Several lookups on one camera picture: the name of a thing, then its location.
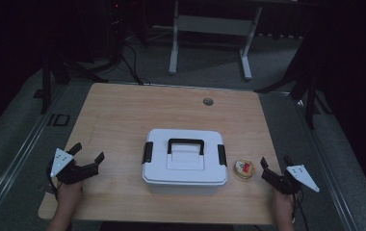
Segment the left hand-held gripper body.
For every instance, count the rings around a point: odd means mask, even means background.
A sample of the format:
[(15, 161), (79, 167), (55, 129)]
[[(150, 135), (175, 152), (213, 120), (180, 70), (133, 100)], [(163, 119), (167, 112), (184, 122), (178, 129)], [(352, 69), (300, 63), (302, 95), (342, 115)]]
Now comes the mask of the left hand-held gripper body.
[(57, 178), (65, 184), (75, 184), (98, 174), (98, 165), (93, 161), (85, 166), (77, 166), (74, 156), (60, 148), (56, 149), (49, 170), (50, 178)]

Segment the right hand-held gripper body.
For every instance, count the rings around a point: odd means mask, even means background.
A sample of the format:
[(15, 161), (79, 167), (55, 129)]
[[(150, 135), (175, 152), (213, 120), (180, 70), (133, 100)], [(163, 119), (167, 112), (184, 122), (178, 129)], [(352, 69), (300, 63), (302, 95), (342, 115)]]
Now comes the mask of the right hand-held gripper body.
[(283, 175), (263, 167), (262, 178), (283, 194), (296, 194), (301, 190), (301, 186), (306, 186), (315, 193), (320, 191), (304, 165), (289, 166)]

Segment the round yellow tin red label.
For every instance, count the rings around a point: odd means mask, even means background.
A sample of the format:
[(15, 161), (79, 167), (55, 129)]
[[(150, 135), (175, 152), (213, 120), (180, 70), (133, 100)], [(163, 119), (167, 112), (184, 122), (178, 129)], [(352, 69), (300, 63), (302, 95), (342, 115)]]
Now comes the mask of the round yellow tin red label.
[(243, 179), (251, 178), (255, 173), (255, 165), (247, 159), (237, 160), (234, 164), (234, 172)]

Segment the white lid with black handle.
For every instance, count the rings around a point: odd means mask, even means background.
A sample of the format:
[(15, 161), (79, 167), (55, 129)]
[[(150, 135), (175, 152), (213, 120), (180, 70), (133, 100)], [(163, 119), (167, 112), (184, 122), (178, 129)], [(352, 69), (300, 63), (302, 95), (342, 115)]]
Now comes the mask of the white lid with black handle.
[(220, 187), (227, 181), (225, 147), (216, 131), (153, 129), (142, 165), (152, 186)]

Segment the person's left hand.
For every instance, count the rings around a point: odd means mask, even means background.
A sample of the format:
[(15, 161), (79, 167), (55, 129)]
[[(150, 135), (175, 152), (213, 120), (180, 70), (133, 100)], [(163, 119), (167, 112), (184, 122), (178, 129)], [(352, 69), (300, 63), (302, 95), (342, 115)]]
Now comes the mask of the person's left hand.
[(61, 183), (58, 188), (58, 209), (60, 211), (73, 212), (82, 197), (83, 183)]

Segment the person's right hand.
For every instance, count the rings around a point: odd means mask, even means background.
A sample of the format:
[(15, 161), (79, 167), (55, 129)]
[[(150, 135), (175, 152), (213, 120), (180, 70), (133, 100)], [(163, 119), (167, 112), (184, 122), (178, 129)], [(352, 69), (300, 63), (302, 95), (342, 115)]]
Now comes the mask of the person's right hand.
[(274, 191), (273, 216), (277, 224), (293, 223), (294, 220), (294, 197), (291, 194), (283, 194)]

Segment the black tripod stand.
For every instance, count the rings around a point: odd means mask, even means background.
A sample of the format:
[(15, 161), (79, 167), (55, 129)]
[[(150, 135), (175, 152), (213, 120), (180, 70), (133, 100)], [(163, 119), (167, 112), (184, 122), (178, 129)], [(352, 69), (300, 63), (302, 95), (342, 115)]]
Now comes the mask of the black tripod stand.
[(70, 81), (67, 68), (75, 69), (82, 77), (92, 80), (95, 83), (108, 83), (108, 80), (100, 78), (80, 64), (60, 52), (46, 52), (42, 56), (41, 66), (41, 88), (36, 91), (35, 97), (42, 100), (40, 113), (43, 115), (51, 105), (51, 77), (54, 77), (58, 84), (66, 85)]
[(295, 85), (289, 95), (294, 100), (301, 100), (304, 95), (306, 96), (304, 119), (308, 127), (313, 129), (316, 90), (321, 71), (325, 66), (325, 55), (328, 49), (329, 38), (324, 34), (309, 34), (303, 39), (283, 78), (265, 88), (255, 90), (255, 92), (268, 93), (294, 82)]

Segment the black equipment rack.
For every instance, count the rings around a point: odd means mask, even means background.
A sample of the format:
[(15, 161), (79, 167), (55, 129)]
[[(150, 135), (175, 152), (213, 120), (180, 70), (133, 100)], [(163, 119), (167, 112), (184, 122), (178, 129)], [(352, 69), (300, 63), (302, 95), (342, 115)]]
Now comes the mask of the black equipment rack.
[(126, 32), (125, 14), (125, 0), (105, 0), (108, 33), (106, 54), (111, 63), (117, 63), (121, 58)]

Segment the metal floor rail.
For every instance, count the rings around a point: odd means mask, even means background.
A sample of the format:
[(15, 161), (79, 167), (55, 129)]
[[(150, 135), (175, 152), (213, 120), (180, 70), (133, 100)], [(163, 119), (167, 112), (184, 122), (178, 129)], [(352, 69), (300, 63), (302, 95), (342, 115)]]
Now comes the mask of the metal floor rail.
[(315, 154), (319, 162), (319, 168), (321, 169), (321, 173), (327, 185), (327, 190), (332, 198), (333, 204), (339, 215), (341, 223), (343, 224), (344, 230), (358, 231), (351, 210), (331, 170), (331, 167), (327, 160), (327, 155), (321, 146), (321, 142), (317, 136), (316, 131), (311, 129), (308, 125), (305, 125), (304, 129), (307, 131), (307, 134), (311, 139), (311, 142), (313, 143)]
[(50, 104), (44, 110), (43, 114), (38, 115), (38, 120), (30, 131), (26, 140), (20, 145), (20, 149), (15, 153), (13, 159), (10, 161), (7, 169), (3, 172), (0, 177), (0, 206), (3, 203), (6, 195), (9, 193), (17, 175), (22, 170), (25, 162), (27, 161), (33, 147), (37, 143), (43, 128), (47, 124), (47, 120), (52, 115), (52, 109), (60, 99), (65, 86), (57, 86), (55, 91), (52, 93), (52, 99)]

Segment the white metal desk frame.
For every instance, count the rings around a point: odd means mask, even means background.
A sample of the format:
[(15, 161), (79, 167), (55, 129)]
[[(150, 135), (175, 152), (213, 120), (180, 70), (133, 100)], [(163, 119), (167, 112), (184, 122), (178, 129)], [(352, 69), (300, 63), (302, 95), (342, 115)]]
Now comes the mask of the white metal desk frame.
[(248, 61), (248, 52), (255, 35), (262, 10), (262, 7), (257, 7), (252, 14), (252, 20), (194, 16), (181, 14), (179, 12), (179, 0), (174, 0), (172, 47), (170, 53), (169, 74), (175, 74), (177, 72), (179, 51), (178, 33), (195, 32), (245, 37), (247, 41), (246, 44), (239, 50), (239, 56), (244, 78), (246, 80), (250, 80), (252, 75)]

